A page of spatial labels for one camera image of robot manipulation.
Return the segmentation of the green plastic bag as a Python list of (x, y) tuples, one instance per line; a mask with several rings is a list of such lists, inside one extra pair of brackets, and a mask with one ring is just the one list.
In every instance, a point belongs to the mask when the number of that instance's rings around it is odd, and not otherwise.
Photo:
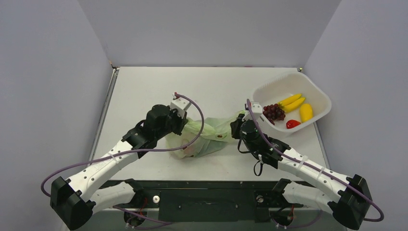
[[(207, 117), (204, 119), (204, 128), (200, 137), (188, 147), (171, 151), (176, 158), (202, 157), (225, 148), (228, 144), (235, 142), (231, 135), (230, 124), (236, 120), (239, 114), (244, 111), (238, 111), (228, 118)], [(189, 118), (184, 126), (182, 134), (171, 133), (165, 136), (167, 148), (176, 148), (183, 146), (193, 140), (201, 129), (201, 120), (193, 121)]]

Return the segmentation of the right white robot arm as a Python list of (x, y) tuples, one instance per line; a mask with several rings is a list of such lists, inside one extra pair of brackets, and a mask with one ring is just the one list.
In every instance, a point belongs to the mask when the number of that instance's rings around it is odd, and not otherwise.
[(365, 178), (339, 174), (325, 168), (288, 144), (260, 133), (252, 120), (239, 114), (231, 122), (231, 136), (244, 144), (260, 165), (286, 171), (307, 182), (301, 185), (281, 179), (272, 190), (277, 205), (301, 204), (331, 214), (341, 225), (358, 230), (369, 210), (372, 196)]

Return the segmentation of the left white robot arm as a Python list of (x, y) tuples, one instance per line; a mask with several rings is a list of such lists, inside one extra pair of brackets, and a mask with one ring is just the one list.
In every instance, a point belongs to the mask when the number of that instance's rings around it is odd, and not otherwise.
[(157, 143), (170, 133), (181, 135), (187, 124), (191, 103), (173, 101), (170, 105), (154, 105), (146, 118), (130, 129), (120, 141), (99, 159), (85, 162), (86, 168), (51, 184), (51, 208), (71, 231), (88, 222), (95, 213), (120, 204), (138, 207), (143, 193), (134, 180), (101, 188), (112, 176), (148, 152), (159, 152)]

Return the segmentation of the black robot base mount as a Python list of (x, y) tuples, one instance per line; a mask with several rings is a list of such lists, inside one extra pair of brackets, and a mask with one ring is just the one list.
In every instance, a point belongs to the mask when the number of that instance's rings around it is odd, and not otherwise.
[(158, 223), (270, 222), (290, 224), (293, 208), (274, 187), (277, 181), (127, 180), (135, 187), (129, 202), (121, 202), (126, 221), (137, 228), (148, 212), (157, 212)]

